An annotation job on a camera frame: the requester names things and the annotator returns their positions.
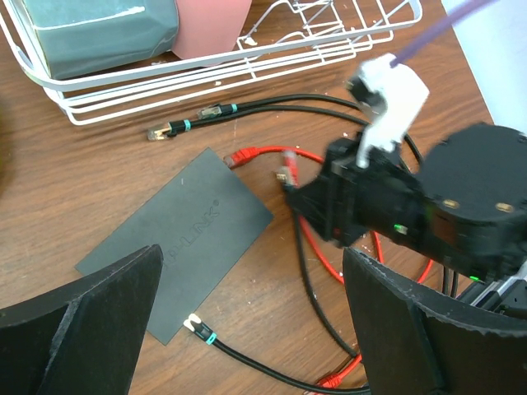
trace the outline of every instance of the black motor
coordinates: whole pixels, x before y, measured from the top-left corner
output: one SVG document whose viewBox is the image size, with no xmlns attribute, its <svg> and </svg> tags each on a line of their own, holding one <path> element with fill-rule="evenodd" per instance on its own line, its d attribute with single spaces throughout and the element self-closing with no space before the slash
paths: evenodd
<svg viewBox="0 0 527 395">
<path fill-rule="evenodd" d="M 509 276 L 527 257 L 527 139 L 514 129 L 470 126 L 429 152 L 417 174 L 399 153 L 341 138 L 315 180 L 289 196 L 325 240 L 339 246 L 375 230 L 474 280 Z"/>
</svg>

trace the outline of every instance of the pink object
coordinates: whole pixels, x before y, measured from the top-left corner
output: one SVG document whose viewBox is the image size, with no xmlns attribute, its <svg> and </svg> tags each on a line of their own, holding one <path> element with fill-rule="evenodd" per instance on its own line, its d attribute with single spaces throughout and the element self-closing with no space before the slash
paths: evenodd
<svg viewBox="0 0 527 395">
<path fill-rule="evenodd" d="M 172 46 L 181 59 L 232 51 L 252 0 L 175 0 L 180 30 Z"/>
</svg>

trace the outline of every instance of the white wire rack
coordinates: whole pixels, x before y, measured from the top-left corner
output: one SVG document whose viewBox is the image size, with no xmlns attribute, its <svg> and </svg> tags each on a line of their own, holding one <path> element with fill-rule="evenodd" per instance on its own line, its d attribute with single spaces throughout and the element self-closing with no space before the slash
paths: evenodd
<svg viewBox="0 0 527 395">
<path fill-rule="evenodd" d="M 419 0 L 401 3 L 394 0 L 398 5 L 388 12 L 381 0 L 276 0 L 254 27 L 237 40 L 231 52 L 152 62 L 123 71 L 58 81 L 46 73 L 44 60 L 30 39 L 29 27 L 15 11 L 14 1 L 3 0 L 24 50 L 0 12 L 0 26 L 13 55 L 23 72 L 44 88 L 75 125 L 115 119 L 352 59 L 375 44 L 392 40 L 393 30 L 412 26 L 422 17 Z M 377 15 L 377 19 L 368 19 L 366 10 L 368 15 Z M 280 18 L 285 21 L 284 17 L 287 30 L 281 34 L 283 28 L 280 31 L 274 23 Z M 273 32 L 282 37 L 270 42 L 269 34 L 260 38 L 258 29 L 264 30 L 266 24 L 271 24 Z"/>
</svg>

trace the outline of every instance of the wooden table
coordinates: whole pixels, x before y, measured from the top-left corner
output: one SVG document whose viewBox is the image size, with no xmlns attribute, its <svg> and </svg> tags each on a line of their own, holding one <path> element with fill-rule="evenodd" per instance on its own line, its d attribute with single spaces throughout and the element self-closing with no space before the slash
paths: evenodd
<svg viewBox="0 0 527 395">
<path fill-rule="evenodd" d="M 255 7 L 265 5 L 264 0 L 254 3 Z M 389 8 L 390 0 L 383 3 Z M 444 16 L 438 1 L 423 1 L 423 6 L 420 23 L 397 31 L 393 42 L 361 53 L 351 62 L 228 91 L 220 99 L 240 102 L 298 92 L 347 98 L 343 82 L 359 61 L 398 51 Z M 0 38 L 0 53 L 0 307 L 77 279 L 75 264 L 207 146 L 219 156 L 244 146 L 268 144 L 300 146 L 322 154 L 328 142 L 357 129 L 319 115 L 259 114 L 169 142 L 146 141 L 148 126 L 194 114 L 216 98 L 117 123 L 75 128 L 23 75 L 4 38 Z M 428 45 L 408 65 L 431 91 L 411 129 L 424 152 L 448 133 L 474 122 L 490 122 L 453 32 Z M 410 160 L 408 152 L 405 157 Z M 272 173 L 280 163 L 278 155 L 269 155 L 236 171 L 273 212 L 274 221 L 198 312 L 227 344 L 284 373 L 314 382 L 336 369 L 346 356 L 324 332 L 305 296 L 291 218 Z M 316 170 L 316 165 L 302 161 L 301 180 Z M 369 239 L 359 241 L 357 247 L 372 250 Z M 391 267 L 417 278 L 425 264 L 423 257 L 386 239 L 383 247 Z M 339 267 L 342 252 L 328 245 L 324 251 Z M 336 328 L 355 345 L 344 290 L 313 257 L 310 253 L 317 296 Z M 439 265 L 426 284 L 441 286 Z M 464 279 L 461 288 L 466 284 Z M 361 367 L 346 384 L 363 380 Z M 182 330 L 168 346 L 150 334 L 145 336 L 130 393 L 301 392 L 240 365 Z"/>
</svg>

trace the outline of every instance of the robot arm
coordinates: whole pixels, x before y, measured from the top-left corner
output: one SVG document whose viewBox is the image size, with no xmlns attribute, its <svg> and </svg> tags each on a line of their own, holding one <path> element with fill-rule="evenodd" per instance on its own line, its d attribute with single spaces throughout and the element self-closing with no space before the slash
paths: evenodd
<svg viewBox="0 0 527 395">
<path fill-rule="evenodd" d="M 393 55 L 364 63 L 349 89 L 372 125 L 331 143 L 319 176 L 289 203 L 339 246 L 375 230 L 474 280 L 518 272 L 527 258 L 527 142 L 476 124 L 432 148 L 417 174 L 399 150 L 428 90 Z"/>
</svg>

